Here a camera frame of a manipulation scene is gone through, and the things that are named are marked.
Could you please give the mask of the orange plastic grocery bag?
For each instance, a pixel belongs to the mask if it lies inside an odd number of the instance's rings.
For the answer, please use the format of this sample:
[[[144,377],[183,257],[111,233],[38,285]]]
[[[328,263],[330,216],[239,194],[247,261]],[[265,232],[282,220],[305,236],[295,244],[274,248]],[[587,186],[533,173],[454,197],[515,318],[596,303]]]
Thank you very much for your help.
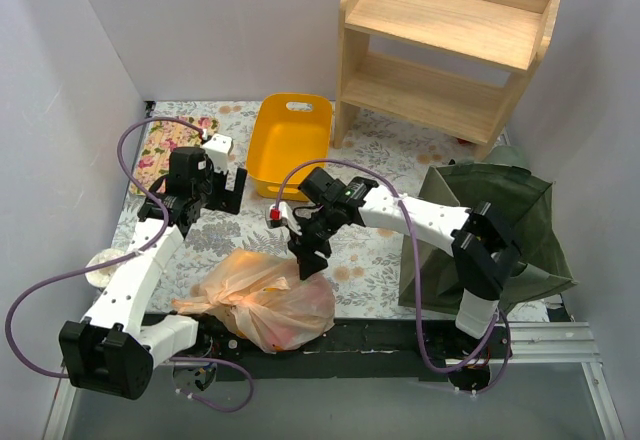
[[[268,354],[296,350],[322,336],[335,317],[334,293],[323,275],[302,280],[294,259],[242,249],[172,305],[179,314],[216,317]]]

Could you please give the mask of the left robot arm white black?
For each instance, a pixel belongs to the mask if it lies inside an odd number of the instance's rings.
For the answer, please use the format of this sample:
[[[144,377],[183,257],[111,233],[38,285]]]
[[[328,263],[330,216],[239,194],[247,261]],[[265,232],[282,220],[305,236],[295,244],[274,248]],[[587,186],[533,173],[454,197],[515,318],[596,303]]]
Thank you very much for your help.
[[[66,322],[59,333],[73,386],[135,400],[154,368],[173,355],[200,360],[211,352],[211,333],[189,316],[168,314],[150,326],[143,319],[160,277],[202,210],[238,214],[247,172],[238,169],[233,189],[227,189],[232,148],[230,137],[214,135],[201,146],[171,152],[168,173],[155,183],[163,190],[139,210],[131,259],[115,268],[83,319]]]

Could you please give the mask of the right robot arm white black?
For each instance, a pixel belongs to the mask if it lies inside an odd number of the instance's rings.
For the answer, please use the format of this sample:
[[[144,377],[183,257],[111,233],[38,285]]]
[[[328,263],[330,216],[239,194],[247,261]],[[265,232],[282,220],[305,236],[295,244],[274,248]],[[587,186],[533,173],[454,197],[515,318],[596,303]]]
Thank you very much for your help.
[[[344,183],[322,167],[313,168],[298,189],[312,203],[310,216],[302,217],[278,199],[267,222],[288,229],[288,249],[302,279],[326,269],[329,240],[346,225],[401,233],[453,259],[463,290],[453,347],[469,358],[486,349],[504,284],[521,256],[514,231],[494,205],[444,206],[403,196],[371,172]]]

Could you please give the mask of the floral table mat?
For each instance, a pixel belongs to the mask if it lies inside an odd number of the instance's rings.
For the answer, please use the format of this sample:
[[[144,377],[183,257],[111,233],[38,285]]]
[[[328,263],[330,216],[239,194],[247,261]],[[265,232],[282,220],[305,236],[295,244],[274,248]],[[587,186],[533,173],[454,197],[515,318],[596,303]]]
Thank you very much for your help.
[[[231,167],[244,166],[260,104],[245,102],[160,102],[158,116],[188,116],[218,126],[230,136]],[[470,157],[471,148],[454,138],[388,116],[365,112],[348,132],[342,148],[331,151],[338,160],[369,168],[400,192],[419,192],[427,170],[450,160]],[[228,254],[241,248],[278,257],[287,255],[288,234],[270,230],[264,214],[270,202],[247,183],[238,215],[204,211],[174,254],[148,304],[151,313],[170,311],[175,299],[192,289]],[[384,229],[346,227],[331,240],[333,254],[325,277],[331,282],[340,318],[413,319],[415,310],[399,304],[403,238]]]

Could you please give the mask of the floral rectangular tray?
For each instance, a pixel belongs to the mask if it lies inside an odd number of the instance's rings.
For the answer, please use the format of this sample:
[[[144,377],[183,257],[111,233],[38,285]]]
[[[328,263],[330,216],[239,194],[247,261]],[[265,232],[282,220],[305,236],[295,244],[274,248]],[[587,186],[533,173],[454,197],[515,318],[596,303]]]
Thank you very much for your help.
[[[197,147],[200,135],[191,127],[166,121],[154,121],[134,165],[134,178],[147,190],[169,173],[169,157],[177,147]]]

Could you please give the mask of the yellow plastic bin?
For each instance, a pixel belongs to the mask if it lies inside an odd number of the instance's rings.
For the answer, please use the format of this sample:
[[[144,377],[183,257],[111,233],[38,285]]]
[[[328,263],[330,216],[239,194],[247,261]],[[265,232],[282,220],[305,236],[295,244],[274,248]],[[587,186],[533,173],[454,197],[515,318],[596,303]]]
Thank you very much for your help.
[[[286,175],[309,160],[329,153],[333,107],[324,97],[300,93],[276,93],[259,109],[247,153],[246,169],[255,191],[274,199],[282,183],[282,198],[306,202],[298,190],[312,168],[307,166],[290,179]]]

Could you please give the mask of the tape roll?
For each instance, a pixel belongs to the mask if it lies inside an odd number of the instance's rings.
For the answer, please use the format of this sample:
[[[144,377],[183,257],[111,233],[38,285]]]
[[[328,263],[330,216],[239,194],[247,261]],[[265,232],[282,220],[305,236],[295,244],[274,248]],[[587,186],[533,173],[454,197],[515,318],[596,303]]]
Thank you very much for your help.
[[[91,268],[91,271],[85,273],[87,282],[99,290],[104,290],[119,267],[118,264],[109,265],[109,262],[124,255],[125,252],[123,250],[114,248],[107,248],[98,252],[86,265],[87,268]]]

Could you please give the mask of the dark green tote bag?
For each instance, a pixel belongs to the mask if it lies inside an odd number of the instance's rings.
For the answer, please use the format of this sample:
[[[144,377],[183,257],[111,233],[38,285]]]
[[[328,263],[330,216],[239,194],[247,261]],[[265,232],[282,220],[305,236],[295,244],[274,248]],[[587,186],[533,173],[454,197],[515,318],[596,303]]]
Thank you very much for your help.
[[[512,227],[522,255],[506,281],[499,307],[510,313],[518,304],[560,294],[578,284],[553,231],[552,183],[533,175],[524,153],[514,146],[494,147],[482,162],[460,161],[429,167],[418,198],[445,206],[495,205]],[[454,259],[418,240],[422,307],[456,314],[462,286]],[[415,308],[413,248],[402,244],[398,304]]]

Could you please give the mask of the wooden shelf unit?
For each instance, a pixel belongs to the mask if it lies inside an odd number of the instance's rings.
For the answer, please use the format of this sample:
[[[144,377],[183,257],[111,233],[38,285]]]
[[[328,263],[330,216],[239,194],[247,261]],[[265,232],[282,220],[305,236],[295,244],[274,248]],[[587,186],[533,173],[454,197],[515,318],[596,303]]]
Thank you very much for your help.
[[[551,44],[561,0],[340,0],[334,140],[367,109],[446,133],[487,157]],[[376,53],[381,37],[508,72],[497,86]]]

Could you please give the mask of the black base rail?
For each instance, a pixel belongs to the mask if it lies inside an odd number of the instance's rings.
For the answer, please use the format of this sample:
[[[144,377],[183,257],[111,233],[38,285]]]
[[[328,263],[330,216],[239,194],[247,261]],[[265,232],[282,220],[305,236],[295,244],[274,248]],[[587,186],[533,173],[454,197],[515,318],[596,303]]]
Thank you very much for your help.
[[[212,357],[246,369],[254,379],[409,378],[447,381],[431,371],[419,351],[414,320],[338,319],[332,329],[297,350],[265,353],[230,333],[209,315],[192,316],[199,330],[194,346],[174,354]],[[443,368],[461,362],[479,344],[452,320],[423,320],[423,341],[432,363]],[[470,362],[486,370],[489,361],[511,357],[504,326],[494,327],[487,345]]]

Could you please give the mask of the aluminium frame rail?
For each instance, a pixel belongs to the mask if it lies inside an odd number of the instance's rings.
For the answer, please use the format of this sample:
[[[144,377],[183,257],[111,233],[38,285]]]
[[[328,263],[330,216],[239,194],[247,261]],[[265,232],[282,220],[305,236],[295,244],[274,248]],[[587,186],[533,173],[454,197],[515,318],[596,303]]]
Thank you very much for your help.
[[[513,323],[511,357],[447,381],[254,379],[212,357],[159,367],[136,400],[63,382],[48,439],[620,439],[585,323]]]

